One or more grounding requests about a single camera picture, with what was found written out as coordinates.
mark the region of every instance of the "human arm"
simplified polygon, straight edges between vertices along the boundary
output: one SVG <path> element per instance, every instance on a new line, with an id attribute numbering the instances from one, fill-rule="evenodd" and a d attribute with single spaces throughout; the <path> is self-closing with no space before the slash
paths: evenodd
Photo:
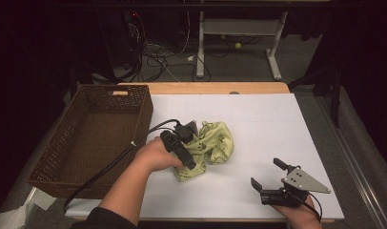
<path id="1" fill-rule="evenodd" d="M 99 207 L 110 210 L 137 226 L 149 175 L 171 166 L 183 167 L 183 164 L 168 153 L 161 138 L 156 137 L 137 152 L 133 162 L 105 195 Z"/>
<path id="2" fill-rule="evenodd" d="M 310 198 L 310 195 L 306 198 L 306 203 L 311 207 L 315 207 L 313 205 L 313 201 Z M 291 224 L 294 229 L 321 229 L 321 224 L 318 221 L 316 214 L 308 209 L 303 204 L 297 208 L 290 208 L 285 206 L 275 206 L 272 205 L 277 212 L 282 214 Z"/>

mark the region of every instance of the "crumpled towel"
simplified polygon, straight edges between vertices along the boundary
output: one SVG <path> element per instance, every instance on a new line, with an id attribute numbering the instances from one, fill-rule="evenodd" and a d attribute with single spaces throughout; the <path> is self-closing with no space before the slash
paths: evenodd
<path id="1" fill-rule="evenodd" d="M 178 181 L 185 181 L 204 174 L 206 162 L 222 164 L 229 160 L 234 150 L 233 136 L 224 122 L 202 122 L 198 136 L 185 145 L 193 156 L 196 166 L 188 168 L 175 168 L 174 174 Z"/>

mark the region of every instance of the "dark sleeve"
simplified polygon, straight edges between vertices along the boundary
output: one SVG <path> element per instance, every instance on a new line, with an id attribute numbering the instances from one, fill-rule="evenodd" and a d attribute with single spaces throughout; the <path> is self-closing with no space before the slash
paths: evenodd
<path id="1" fill-rule="evenodd" d="M 105 208 L 92 209 L 85 221 L 76 222 L 71 229 L 136 229 L 130 221 Z"/>

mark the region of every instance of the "brown woven basket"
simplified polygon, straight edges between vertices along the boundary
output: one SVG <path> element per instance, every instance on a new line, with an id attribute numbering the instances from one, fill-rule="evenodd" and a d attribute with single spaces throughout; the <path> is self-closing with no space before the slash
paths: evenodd
<path id="1" fill-rule="evenodd" d="M 124 92 L 114 95 L 113 92 Z M 68 198 L 150 128 L 153 104 L 146 85 L 80 87 L 60 120 L 29 184 Z M 146 136 L 78 198 L 102 198 L 146 143 Z"/>

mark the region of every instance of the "white surface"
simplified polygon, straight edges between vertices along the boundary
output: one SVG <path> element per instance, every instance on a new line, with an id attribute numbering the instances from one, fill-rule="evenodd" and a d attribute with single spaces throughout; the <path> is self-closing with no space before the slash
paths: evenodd
<path id="1" fill-rule="evenodd" d="M 261 204 L 250 182 L 254 177 L 264 189 L 283 186 L 280 180 L 286 171 L 273 164 L 274 157 L 300 165 L 334 190 L 293 94 L 152 95 L 152 99 L 152 126 L 170 118 L 182 124 L 196 120 L 198 128 L 202 121 L 224 121 L 235 148 L 227 163 L 208 165 L 204 175 L 186 182 L 178 182 L 172 168 L 153 173 L 142 219 L 282 219 L 273 208 Z M 334 192 L 315 196 L 324 219 L 344 218 Z M 98 203 L 77 199 L 66 215 L 84 217 Z"/>
<path id="2" fill-rule="evenodd" d="M 0 214 L 0 229 L 23 228 L 30 219 L 31 211 L 35 204 L 46 211 L 55 200 L 56 198 L 49 196 L 39 189 L 32 188 L 24 205 Z"/>

